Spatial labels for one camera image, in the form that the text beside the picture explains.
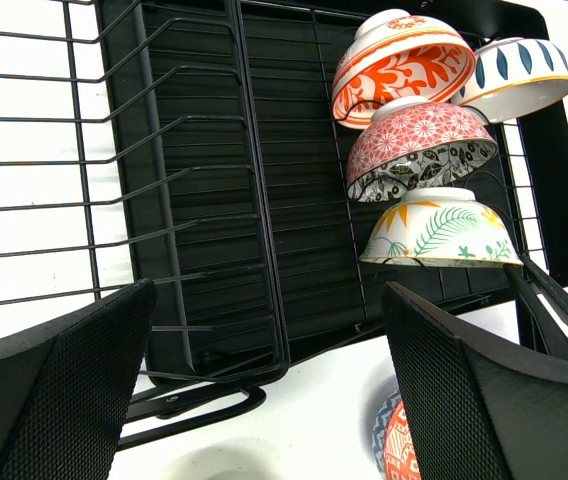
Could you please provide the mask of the white bowl pink rim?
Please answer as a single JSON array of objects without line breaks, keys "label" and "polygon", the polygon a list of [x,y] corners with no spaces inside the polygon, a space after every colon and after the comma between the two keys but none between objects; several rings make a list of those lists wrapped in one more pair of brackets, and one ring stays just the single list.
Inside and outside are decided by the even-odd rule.
[{"label": "white bowl pink rim", "polygon": [[450,102],[501,123],[546,108],[568,95],[568,60],[553,42],[511,37],[475,51],[476,67]]}]

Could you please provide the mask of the orange floral bowl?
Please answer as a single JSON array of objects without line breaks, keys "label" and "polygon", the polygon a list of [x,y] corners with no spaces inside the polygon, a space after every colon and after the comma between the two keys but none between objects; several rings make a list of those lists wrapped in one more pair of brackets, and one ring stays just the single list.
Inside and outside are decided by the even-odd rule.
[{"label": "orange floral bowl", "polygon": [[364,130],[383,105],[407,96],[449,100],[475,71],[474,51],[452,26],[405,10],[367,18],[342,55],[331,111],[344,127]]}]

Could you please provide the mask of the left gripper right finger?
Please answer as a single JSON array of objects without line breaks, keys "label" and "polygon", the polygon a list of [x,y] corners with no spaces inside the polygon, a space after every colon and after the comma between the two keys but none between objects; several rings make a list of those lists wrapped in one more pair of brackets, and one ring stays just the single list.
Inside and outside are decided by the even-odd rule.
[{"label": "left gripper right finger", "polygon": [[391,357],[425,479],[568,479],[568,361],[449,314],[396,282]]}]

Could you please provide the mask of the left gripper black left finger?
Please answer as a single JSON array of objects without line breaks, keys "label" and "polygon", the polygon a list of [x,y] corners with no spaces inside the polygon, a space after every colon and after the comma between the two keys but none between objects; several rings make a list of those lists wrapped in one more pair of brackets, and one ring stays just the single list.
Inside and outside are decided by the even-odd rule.
[{"label": "left gripper black left finger", "polygon": [[108,477],[155,304],[145,279],[0,338],[0,479]]}]

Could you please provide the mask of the orange blue geometric bowl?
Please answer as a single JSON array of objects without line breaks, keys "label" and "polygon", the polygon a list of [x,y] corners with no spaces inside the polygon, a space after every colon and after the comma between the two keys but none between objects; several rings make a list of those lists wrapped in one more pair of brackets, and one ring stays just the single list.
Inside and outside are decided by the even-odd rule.
[{"label": "orange blue geometric bowl", "polygon": [[420,480],[407,415],[398,389],[378,410],[372,429],[372,454],[382,479]]}]

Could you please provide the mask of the black leaf pattern bowl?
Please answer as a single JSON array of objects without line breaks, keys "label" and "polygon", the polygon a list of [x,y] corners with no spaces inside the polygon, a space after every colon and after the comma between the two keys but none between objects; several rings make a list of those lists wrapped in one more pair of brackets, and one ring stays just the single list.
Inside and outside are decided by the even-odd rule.
[{"label": "black leaf pattern bowl", "polygon": [[346,174],[351,200],[382,202],[448,185],[496,156],[498,144],[468,109],[421,96],[377,110],[353,144]]}]

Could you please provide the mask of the leaf pattern white bowl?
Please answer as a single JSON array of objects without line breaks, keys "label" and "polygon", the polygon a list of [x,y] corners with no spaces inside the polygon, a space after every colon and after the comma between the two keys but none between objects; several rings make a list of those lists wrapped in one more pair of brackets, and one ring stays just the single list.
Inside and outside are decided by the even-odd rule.
[{"label": "leaf pattern white bowl", "polygon": [[522,264],[498,213],[473,191],[455,187],[405,193],[380,216],[359,260],[427,268]]}]

